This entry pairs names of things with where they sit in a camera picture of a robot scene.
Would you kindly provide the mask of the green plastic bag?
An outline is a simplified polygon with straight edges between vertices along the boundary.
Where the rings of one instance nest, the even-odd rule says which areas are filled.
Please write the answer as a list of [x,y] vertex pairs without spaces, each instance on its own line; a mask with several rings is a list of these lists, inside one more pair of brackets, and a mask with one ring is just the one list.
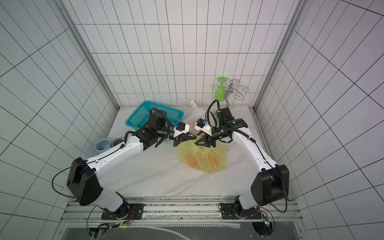
[[[186,157],[188,155],[193,155],[195,156],[198,163],[198,166],[193,169],[203,171],[206,174],[223,171],[226,168],[227,163],[227,150],[224,147],[224,144],[217,142],[215,148],[207,148],[195,145],[195,142],[200,138],[201,136],[197,136],[196,140],[186,141],[177,146],[177,153],[180,162],[186,164]],[[218,158],[220,158],[220,165],[218,168],[211,168],[209,155],[216,155]]]

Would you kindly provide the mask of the orange two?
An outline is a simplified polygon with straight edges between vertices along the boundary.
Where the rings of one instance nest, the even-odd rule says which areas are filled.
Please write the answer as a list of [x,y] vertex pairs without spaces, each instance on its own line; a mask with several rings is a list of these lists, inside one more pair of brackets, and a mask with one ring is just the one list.
[[220,158],[216,155],[209,155],[209,161],[212,169],[216,169],[220,165]]

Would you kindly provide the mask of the orange one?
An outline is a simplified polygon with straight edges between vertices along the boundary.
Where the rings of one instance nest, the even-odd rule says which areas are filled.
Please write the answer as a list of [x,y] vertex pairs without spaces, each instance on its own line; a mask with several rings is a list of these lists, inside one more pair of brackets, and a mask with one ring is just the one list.
[[189,167],[192,167],[192,168],[195,168],[198,166],[198,163],[196,161],[196,158],[195,156],[193,155],[188,155],[186,157],[186,164],[189,166]]

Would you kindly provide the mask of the white printed plastic bag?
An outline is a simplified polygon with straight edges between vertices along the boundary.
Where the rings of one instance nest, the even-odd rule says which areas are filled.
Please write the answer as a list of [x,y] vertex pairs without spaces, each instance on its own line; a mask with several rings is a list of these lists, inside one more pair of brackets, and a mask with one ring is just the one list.
[[199,119],[206,118],[205,117],[206,110],[204,110],[202,107],[198,107],[198,105],[194,100],[190,101],[190,105],[191,106],[184,111],[185,115],[182,122],[190,126],[189,132],[191,134],[197,135],[199,131],[194,128],[194,124]]

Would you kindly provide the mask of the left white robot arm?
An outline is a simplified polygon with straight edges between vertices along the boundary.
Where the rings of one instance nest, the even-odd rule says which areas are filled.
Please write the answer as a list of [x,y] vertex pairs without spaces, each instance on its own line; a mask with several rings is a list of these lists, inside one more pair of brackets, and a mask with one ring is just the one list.
[[102,177],[128,158],[151,146],[158,147],[166,139],[173,140],[175,147],[196,140],[189,128],[183,122],[172,124],[165,111],[152,108],[147,122],[135,132],[127,131],[120,145],[87,160],[75,159],[70,167],[67,187],[80,206],[94,204],[113,218],[125,219],[131,211],[127,200],[103,187]]

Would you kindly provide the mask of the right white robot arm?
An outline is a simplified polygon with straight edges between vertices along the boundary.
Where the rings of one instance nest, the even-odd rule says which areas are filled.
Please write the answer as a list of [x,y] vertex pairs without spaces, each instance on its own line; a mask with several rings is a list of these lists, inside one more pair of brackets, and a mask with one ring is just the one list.
[[290,172],[285,165],[278,165],[254,139],[243,119],[235,119],[230,109],[218,111],[219,121],[211,126],[209,120],[198,119],[194,128],[204,136],[197,146],[215,147],[217,141],[230,138],[254,164],[257,175],[250,190],[235,198],[234,209],[239,219],[247,218],[252,210],[281,199],[288,199]]

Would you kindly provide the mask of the teal plastic basket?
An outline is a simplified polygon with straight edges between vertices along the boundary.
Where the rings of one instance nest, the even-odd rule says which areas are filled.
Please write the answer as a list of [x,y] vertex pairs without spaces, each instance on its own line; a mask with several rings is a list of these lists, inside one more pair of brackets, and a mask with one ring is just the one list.
[[161,105],[151,101],[144,101],[139,105],[134,112],[126,120],[126,126],[131,127],[135,130],[140,129],[149,119],[149,111],[151,108],[156,108],[167,113],[168,119],[172,124],[181,122],[184,117],[184,112],[172,107]]

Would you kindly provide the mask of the green plastic wine glass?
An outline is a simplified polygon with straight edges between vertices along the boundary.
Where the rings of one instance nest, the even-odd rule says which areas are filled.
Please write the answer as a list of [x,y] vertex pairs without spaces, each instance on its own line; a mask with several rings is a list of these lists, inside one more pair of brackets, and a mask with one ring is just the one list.
[[216,85],[215,99],[223,102],[226,100],[225,93],[225,83],[228,81],[227,77],[218,77],[218,85]]

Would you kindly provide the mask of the dark teal cup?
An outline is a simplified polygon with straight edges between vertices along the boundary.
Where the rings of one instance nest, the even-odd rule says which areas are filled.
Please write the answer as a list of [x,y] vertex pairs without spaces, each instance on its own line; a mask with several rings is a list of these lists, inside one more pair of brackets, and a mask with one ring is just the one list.
[[118,146],[118,145],[122,144],[123,141],[124,141],[124,140],[121,139],[121,138],[115,139],[115,140],[113,141],[113,143],[112,143],[112,146],[113,146],[113,147]]

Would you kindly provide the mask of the chrome glass holder stand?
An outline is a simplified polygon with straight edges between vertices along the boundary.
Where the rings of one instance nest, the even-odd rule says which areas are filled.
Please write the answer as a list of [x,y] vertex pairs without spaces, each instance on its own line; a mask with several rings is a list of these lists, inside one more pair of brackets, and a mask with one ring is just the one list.
[[[212,89],[215,90],[216,92],[216,85],[212,85]],[[225,97],[226,100],[223,101],[226,103],[225,108],[229,108],[231,103],[230,103],[230,95],[234,95],[234,99],[237,101],[242,101],[245,98],[245,93],[249,92],[250,89],[246,86],[241,86],[240,85],[240,80],[229,80],[225,83],[225,88],[226,88],[226,93]]]

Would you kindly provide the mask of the light blue cup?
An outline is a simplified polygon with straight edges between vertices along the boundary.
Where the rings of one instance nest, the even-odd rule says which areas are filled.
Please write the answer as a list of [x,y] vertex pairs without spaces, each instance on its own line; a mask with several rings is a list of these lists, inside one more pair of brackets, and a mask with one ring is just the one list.
[[98,154],[102,154],[112,148],[111,141],[107,138],[100,139],[95,144],[95,150]]

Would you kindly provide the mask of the aluminium mounting rail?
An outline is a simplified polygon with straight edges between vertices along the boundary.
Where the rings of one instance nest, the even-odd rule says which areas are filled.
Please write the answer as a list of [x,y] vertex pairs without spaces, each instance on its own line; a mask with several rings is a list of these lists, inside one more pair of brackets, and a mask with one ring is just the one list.
[[90,205],[81,207],[68,203],[58,231],[66,229],[97,228],[106,223],[123,227],[229,227],[240,224],[262,222],[267,218],[272,224],[292,223],[304,230],[304,220],[296,202],[277,201],[245,214],[236,214],[234,199],[230,197],[184,197],[184,198],[131,198],[130,212],[118,220],[102,209]]

